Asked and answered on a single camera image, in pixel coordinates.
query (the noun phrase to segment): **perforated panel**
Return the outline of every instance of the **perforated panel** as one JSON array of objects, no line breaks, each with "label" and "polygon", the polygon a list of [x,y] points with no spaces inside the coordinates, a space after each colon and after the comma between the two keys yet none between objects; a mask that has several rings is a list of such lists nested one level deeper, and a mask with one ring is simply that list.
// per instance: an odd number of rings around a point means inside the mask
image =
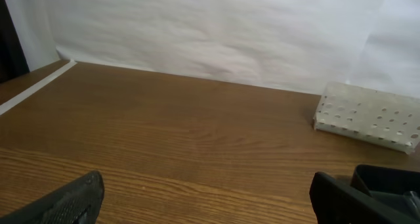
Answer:
[{"label": "perforated panel", "polygon": [[410,153],[420,142],[420,100],[331,82],[314,127]]}]

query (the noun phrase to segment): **brown wooden surface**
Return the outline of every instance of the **brown wooden surface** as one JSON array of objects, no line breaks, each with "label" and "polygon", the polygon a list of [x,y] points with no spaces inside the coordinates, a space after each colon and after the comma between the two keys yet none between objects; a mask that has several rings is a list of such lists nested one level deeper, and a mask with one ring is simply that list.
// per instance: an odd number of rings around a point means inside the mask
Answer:
[{"label": "brown wooden surface", "polygon": [[319,98],[78,63],[0,116],[0,215],[98,169],[97,223],[315,223],[316,171],[419,169],[313,131]]},{"label": "brown wooden surface", "polygon": [[25,91],[25,89],[36,84],[41,79],[58,70],[61,66],[68,63],[68,60],[58,60],[48,66],[34,70],[24,76],[0,83],[0,104]]}]

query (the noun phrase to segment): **white tape strip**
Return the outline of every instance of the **white tape strip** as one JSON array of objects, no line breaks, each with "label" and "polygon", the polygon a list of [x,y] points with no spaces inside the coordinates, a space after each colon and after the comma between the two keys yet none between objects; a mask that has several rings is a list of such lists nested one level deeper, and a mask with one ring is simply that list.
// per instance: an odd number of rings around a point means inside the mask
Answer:
[{"label": "white tape strip", "polygon": [[61,74],[63,74],[64,72],[66,72],[67,70],[69,70],[71,67],[73,67],[76,64],[77,62],[75,62],[74,60],[71,60],[69,63],[65,64],[63,67],[56,70],[51,75],[43,78],[41,81],[27,88],[25,91],[19,93],[17,96],[12,98],[11,100],[3,103],[0,106],[0,115],[10,110],[13,106],[16,106],[19,102],[22,102],[27,97],[34,94],[36,91],[40,90],[40,88],[46,86],[49,82],[51,82],[52,80],[54,80],[55,78],[57,78],[58,76],[60,76]]}]

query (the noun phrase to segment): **perforated metal box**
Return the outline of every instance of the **perforated metal box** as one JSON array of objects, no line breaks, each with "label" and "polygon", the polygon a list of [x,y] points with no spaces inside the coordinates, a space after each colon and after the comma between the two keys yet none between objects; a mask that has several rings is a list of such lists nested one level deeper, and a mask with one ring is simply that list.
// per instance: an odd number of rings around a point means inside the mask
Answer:
[{"label": "perforated metal box", "polygon": [[420,99],[330,82],[314,117],[315,129],[407,154],[420,142]]}]

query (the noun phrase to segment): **white backdrop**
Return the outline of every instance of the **white backdrop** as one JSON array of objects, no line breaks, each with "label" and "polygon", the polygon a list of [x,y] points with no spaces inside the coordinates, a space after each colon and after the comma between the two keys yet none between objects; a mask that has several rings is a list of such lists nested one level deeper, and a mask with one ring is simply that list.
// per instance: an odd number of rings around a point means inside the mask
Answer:
[{"label": "white backdrop", "polygon": [[[340,81],[420,97],[419,0],[7,3],[20,10],[10,12],[21,41],[33,45],[22,34],[28,28],[43,33],[36,39],[41,47],[24,47],[33,50],[26,56],[41,49],[76,61],[307,93]],[[16,21],[28,10],[37,24]]]}]

